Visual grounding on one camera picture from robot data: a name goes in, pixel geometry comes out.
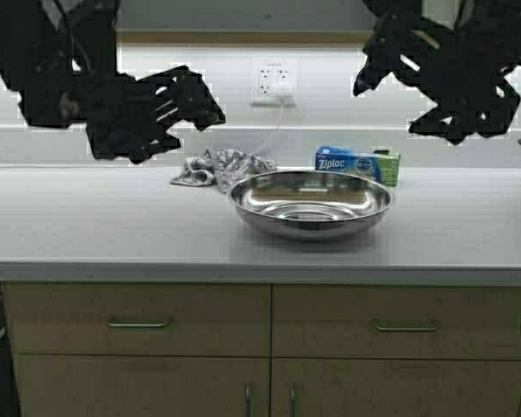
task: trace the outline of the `backsplash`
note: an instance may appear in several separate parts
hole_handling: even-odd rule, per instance
[[[228,116],[226,126],[202,134],[180,125],[175,134],[184,141],[182,152],[159,156],[149,165],[180,163],[186,154],[201,153],[206,147],[247,151],[263,142],[275,127],[279,110],[250,104],[255,56],[292,56],[300,63],[297,106],[286,109],[283,129],[267,148],[267,155],[280,164],[309,163],[317,146],[335,144],[360,151],[393,146],[405,154],[403,163],[411,166],[521,167],[521,148],[515,141],[521,136],[521,109],[507,137],[472,138],[454,148],[440,139],[410,136],[409,121],[432,103],[392,77],[379,91],[353,98],[352,81],[365,61],[360,50],[125,47],[120,51],[122,71],[146,76],[185,63],[205,76]],[[521,69],[511,75],[511,81],[521,92]],[[0,163],[96,163],[82,127],[65,132],[29,129],[17,100],[0,79]]]

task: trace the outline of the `bowl rim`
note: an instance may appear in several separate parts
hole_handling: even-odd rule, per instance
[[[243,207],[236,200],[234,200],[232,198],[232,194],[235,189],[240,187],[242,184],[253,180],[254,178],[260,178],[263,176],[274,175],[274,174],[307,174],[307,173],[308,174],[322,173],[322,174],[330,174],[330,175],[341,175],[344,177],[360,179],[364,182],[368,182],[368,183],[372,184],[377,189],[381,189],[381,190],[385,191],[388,194],[388,196],[390,197],[390,201],[389,201],[389,203],[387,203],[387,205],[385,205],[384,208],[381,208],[380,210],[378,210],[374,213],[371,213],[370,215],[362,215],[360,217],[352,217],[350,219],[342,219],[342,220],[295,220],[295,219],[280,219],[279,217],[276,217],[274,215],[263,215],[262,213],[257,213],[253,210]],[[264,174],[252,175],[252,176],[249,176],[248,178],[244,178],[242,180],[239,180],[238,182],[235,182],[229,188],[228,192],[226,193],[226,197],[236,209],[243,210],[251,215],[257,215],[259,217],[264,217],[264,218],[271,219],[271,220],[277,220],[279,222],[295,222],[295,223],[311,223],[311,222],[312,223],[320,223],[320,222],[341,223],[341,222],[358,221],[358,220],[362,220],[362,219],[370,219],[371,217],[374,217],[377,215],[383,215],[386,211],[388,211],[392,207],[392,205],[395,202],[394,193],[390,190],[389,187],[385,186],[384,184],[381,184],[380,182],[369,180],[368,178],[365,178],[360,175],[346,174],[343,172],[321,171],[318,169],[278,169],[277,171],[273,171],[273,172],[265,172]]]

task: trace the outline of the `outlet cover plate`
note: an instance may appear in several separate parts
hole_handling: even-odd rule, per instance
[[[299,60],[277,56],[253,58],[251,73],[251,103],[256,106],[280,107],[280,99],[271,95],[272,87],[279,81],[292,85],[293,96],[286,99],[286,106],[296,105]]]

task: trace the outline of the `drawer handle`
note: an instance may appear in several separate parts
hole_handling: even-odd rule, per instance
[[[166,321],[151,321],[146,323],[134,323],[118,321],[115,318],[111,318],[108,322],[109,328],[167,328],[172,322],[170,317]]]
[[[440,330],[439,323],[432,319],[430,325],[422,328],[391,328],[380,324],[378,319],[373,320],[373,326],[381,333],[436,333]]]
[[[251,384],[247,384],[245,387],[245,415],[246,417],[251,417],[251,400],[253,397],[253,390],[251,389]]]
[[[289,388],[289,417],[295,417],[296,398],[295,385],[292,384],[292,386]]]

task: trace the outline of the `gray countertop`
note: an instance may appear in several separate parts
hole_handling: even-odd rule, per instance
[[[171,168],[0,169],[0,281],[521,286],[521,169],[402,169],[373,230],[262,235]]]

